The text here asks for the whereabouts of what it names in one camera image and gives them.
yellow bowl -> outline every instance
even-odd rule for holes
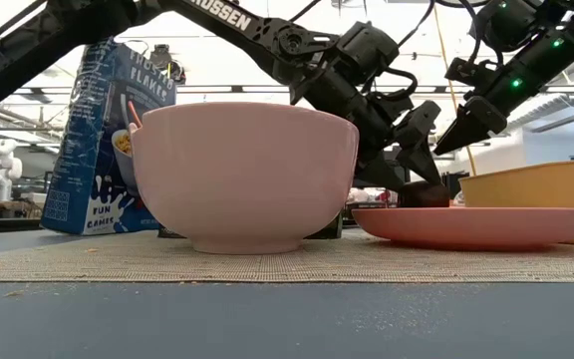
[[[470,207],[574,207],[574,161],[461,179],[460,184]]]

plate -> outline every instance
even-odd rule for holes
[[[367,233],[408,245],[524,249],[574,239],[574,208],[354,209]]]

blue cereal box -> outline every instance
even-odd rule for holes
[[[88,46],[71,95],[70,119],[41,224],[74,234],[158,229],[137,188],[127,126],[174,105],[176,85],[113,39]]]

placemat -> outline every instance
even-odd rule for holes
[[[574,282],[574,245],[542,252],[396,247],[361,230],[298,251],[214,255],[155,233],[91,237],[0,252],[0,281]]]

white robot figure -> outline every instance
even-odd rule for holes
[[[0,201],[10,200],[12,180],[21,177],[22,163],[13,153],[16,148],[15,140],[0,140]]]

